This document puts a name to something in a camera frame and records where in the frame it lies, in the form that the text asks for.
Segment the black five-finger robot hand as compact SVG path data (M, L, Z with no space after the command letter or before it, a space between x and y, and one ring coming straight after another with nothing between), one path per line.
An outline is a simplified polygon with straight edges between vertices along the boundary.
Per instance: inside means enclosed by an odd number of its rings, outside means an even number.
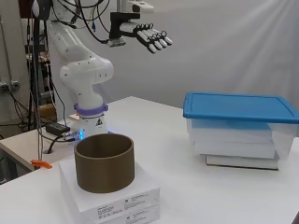
M139 13L110 13L110 31L107 44L111 47L120 47L126 44L125 37L135 38L152 54L158 50L173 45L166 31L157 31L152 23L137 23Z

